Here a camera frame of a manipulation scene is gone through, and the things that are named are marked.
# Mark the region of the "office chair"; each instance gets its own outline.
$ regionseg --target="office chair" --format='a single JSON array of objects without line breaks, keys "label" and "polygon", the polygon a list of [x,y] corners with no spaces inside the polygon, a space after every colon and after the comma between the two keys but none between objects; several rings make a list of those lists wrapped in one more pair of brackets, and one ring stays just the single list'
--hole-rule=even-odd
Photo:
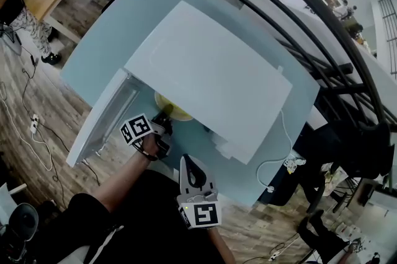
[{"label": "office chair", "polygon": [[[285,205],[300,184],[311,203],[307,212],[312,213],[325,189],[323,164],[332,163],[332,174],[342,167],[350,178],[369,179],[386,175],[393,164],[394,145],[390,146],[390,130],[386,123],[357,128],[349,121],[333,121],[317,130],[305,131],[293,148],[306,159],[306,164],[298,166],[291,175],[282,166],[270,183],[275,191],[273,194],[265,191],[259,201]],[[331,197],[339,205],[343,202],[343,197],[336,193]]]}]

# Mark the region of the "black sandal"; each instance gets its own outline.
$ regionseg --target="black sandal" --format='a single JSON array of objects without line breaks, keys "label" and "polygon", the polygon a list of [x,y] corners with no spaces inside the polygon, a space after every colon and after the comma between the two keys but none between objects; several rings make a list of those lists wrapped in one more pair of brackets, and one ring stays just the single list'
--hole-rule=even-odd
[{"label": "black sandal", "polygon": [[46,58],[42,57],[42,61],[44,63],[48,63],[52,66],[54,66],[55,64],[59,63],[62,59],[61,55],[54,55],[53,53],[50,53],[50,55]]}]

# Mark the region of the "wooden floor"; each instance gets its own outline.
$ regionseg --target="wooden floor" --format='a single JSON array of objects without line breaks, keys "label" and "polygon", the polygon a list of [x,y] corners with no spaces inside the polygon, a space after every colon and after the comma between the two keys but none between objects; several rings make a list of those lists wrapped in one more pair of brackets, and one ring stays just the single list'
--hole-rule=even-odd
[{"label": "wooden floor", "polygon": [[[53,16],[64,24],[74,28],[80,35],[100,15],[100,10],[108,0],[63,0]],[[74,45],[61,38],[65,49],[61,52],[64,59],[73,51]],[[60,79],[62,64],[54,68],[39,63],[34,78],[30,81],[25,93],[25,104],[31,114],[36,113],[40,122],[53,129],[63,139],[68,149],[71,148],[90,107],[71,91]],[[33,67],[29,54],[25,51],[21,57],[16,56],[7,48],[2,47],[0,52],[0,81],[4,82],[7,90],[5,103],[21,136],[32,144],[37,154],[47,166],[50,165],[47,149],[42,144],[35,144],[29,132],[29,115],[22,105],[22,93],[27,82],[27,75],[22,73],[26,69],[32,75]],[[71,197],[79,192],[92,192],[97,187],[93,173],[85,166],[79,165],[70,168],[66,164],[67,150],[60,140],[43,126],[39,130],[50,147],[56,169],[65,190],[65,202],[68,204]],[[0,150],[5,152],[4,161],[10,172],[20,183],[28,185],[27,194],[30,202],[37,205],[45,200],[54,199],[62,207],[62,194],[59,182],[53,179],[54,170],[47,172],[43,165],[34,156],[30,148],[18,137],[6,107],[0,102]],[[115,170],[120,168],[128,159],[128,154],[117,148],[117,138],[111,137],[103,150],[101,158],[89,159],[90,166],[103,182]],[[330,198],[323,198],[320,207],[330,210],[335,205]],[[269,252],[279,243],[293,237],[299,222],[304,218],[308,203],[303,191],[299,188],[286,206],[265,206],[260,203],[252,208],[245,208],[229,202],[223,208],[223,225],[220,232],[232,249],[239,263],[250,258],[264,257],[250,261],[253,263],[267,263]],[[344,209],[341,213],[327,212],[325,223],[335,228],[340,222],[351,224],[355,216]],[[309,252],[309,248],[299,238],[291,247],[279,256],[278,263],[298,263]]]}]

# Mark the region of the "black shoe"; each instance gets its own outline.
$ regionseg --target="black shoe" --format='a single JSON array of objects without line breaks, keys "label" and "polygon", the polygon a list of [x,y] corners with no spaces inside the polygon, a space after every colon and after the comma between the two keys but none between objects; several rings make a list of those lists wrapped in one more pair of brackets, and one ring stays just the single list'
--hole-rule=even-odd
[{"label": "black shoe", "polygon": [[301,221],[301,223],[300,223],[299,226],[298,226],[298,230],[297,230],[298,233],[301,232],[302,230],[306,230],[306,229],[307,229],[308,221],[309,221],[309,218],[308,218],[308,217],[305,217],[305,218]]},{"label": "black shoe", "polygon": [[58,31],[53,27],[52,29],[51,29],[51,34],[50,34],[50,36],[48,36],[48,38],[47,38],[47,40],[49,41],[49,42],[52,42],[52,40],[54,39],[54,38],[58,38]]},{"label": "black shoe", "polygon": [[61,55],[54,55],[53,53],[50,53],[50,55],[46,58],[42,57],[42,61],[44,63],[48,63],[52,66],[54,66],[55,64],[59,63],[62,59]]},{"label": "black shoe", "polygon": [[324,214],[324,210],[319,210],[312,215],[309,222],[313,224],[313,222],[321,221],[321,216]]}]

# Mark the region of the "black metal railing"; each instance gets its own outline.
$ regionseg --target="black metal railing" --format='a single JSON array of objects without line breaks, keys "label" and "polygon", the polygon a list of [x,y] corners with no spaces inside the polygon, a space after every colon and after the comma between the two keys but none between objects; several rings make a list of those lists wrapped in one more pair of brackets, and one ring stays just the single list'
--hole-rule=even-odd
[{"label": "black metal railing", "polygon": [[[359,122],[366,125],[374,125],[377,122],[386,121],[390,126],[394,126],[397,129],[397,118],[382,105],[373,78],[360,51],[340,21],[334,16],[332,10],[322,0],[303,1],[324,22],[335,36],[335,39],[341,44],[350,59],[349,64],[338,65],[316,35],[281,1],[270,0],[304,31],[306,36],[323,54],[326,61],[307,53],[288,32],[251,1],[239,1],[252,9],[278,31],[287,41],[280,43],[308,70],[314,79],[319,81],[322,88],[316,100],[316,106],[328,121],[338,119],[351,120],[355,125],[358,125]],[[390,16],[395,16],[394,8],[387,15],[385,17],[386,22],[390,22]],[[393,28],[393,30],[395,30],[393,34],[397,34],[397,27]],[[395,37],[396,35],[393,35],[390,39],[397,40]],[[355,82],[349,77],[353,70],[357,72],[362,82]]]},{"label": "black metal railing", "polygon": [[397,14],[391,0],[380,0],[379,5],[385,25],[385,36],[390,55],[390,74],[397,79]]}]

